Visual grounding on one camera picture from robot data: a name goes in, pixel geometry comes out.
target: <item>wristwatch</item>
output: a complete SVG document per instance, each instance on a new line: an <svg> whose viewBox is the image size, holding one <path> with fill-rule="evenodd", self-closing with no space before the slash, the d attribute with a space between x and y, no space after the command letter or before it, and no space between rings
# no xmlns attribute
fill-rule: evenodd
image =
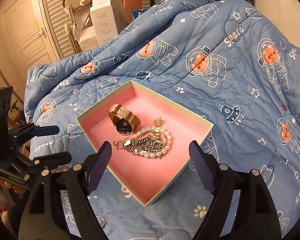
<svg viewBox="0 0 300 240"><path fill-rule="evenodd" d="M132 134L141 124L137 116L119 104L112 105L108 113L112 123L121 134Z"/></svg>

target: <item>open pink box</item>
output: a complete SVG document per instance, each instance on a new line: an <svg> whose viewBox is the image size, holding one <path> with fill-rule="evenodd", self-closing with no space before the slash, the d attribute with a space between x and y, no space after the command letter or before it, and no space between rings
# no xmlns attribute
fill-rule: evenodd
<svg viewBox="0 0 300 240"><path fill-rule="evenodd" d="M141 125L135 132L153 126L153 121L161 117L162 127L172 135L170 150L162 159L134 156L112 146L110 172L143 206L152 204L189 164L189 143L196 140L201 144L213 124L164 96L128 81L77 118L96 152L104 141L113 145L114 141L133 137L117 132L107 112L113 104L122 105L139 117Z"/></svg>

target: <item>bed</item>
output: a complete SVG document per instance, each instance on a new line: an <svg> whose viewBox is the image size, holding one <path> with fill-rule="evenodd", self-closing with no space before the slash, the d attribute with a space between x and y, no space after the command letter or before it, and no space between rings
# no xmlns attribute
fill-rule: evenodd
<svg viewBox="0 0 300 240"><path fill-rule="evenodd" d="M246 1L163 0L101 48L29 70L27 121L60 127L32 139L30 158L68 151L70 165L82 163L94 151L76 117L131 79L214 123L202 149L234 170L258 169L289 232L300 217L300 48ZM193 237L212 200L192 164L151 206L109 171L88 198L109 239L123 240ZM62 201L78 235L66 191Z"/></svg>

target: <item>watch face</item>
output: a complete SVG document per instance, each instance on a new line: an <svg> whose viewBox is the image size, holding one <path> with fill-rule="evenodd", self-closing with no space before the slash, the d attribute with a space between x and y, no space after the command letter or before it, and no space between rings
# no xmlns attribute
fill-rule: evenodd
<svg viewBox="0 0 300 240"><path fill-rule="evenodd" d="M117 122L116 128L117 128L117 131L121 134L128 135L128 134L132 133L131 124L129 124L127 121L125 121L124 118L120 119Z"/></svg>

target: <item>silver bolt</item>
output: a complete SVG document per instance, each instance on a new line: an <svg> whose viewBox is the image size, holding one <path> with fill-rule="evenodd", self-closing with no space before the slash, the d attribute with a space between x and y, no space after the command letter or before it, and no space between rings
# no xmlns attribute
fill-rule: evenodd
<svg viewBox="0 0 300 240"><path fill-rule="evenodd" d="M43 170L42 172L41 172L41 175L42 176L47 176L49 174L49 171L48 170Z"/></svg>
<svg viewBox="0 0 300 240"><path fill-rule="evenodd" d="M254 175L254 176L258 176L260 174L260 172L256 169L252 170L251 173Z"/></svg>
<svg viewBox="0 0 300 240"><path fill-rule="evenodd" d="M226 171L228 169L228 166L226 164L220 164L219 168L223 171Z"/></svg>
<svg viewBox="0 0 300 240"><path fill-rule="evenodd" d="M76 164L76 165L73 166L73 169L74 169L75 171L78 171L78 170L80 170L81 168L82 168L81 164Z"/></svg>

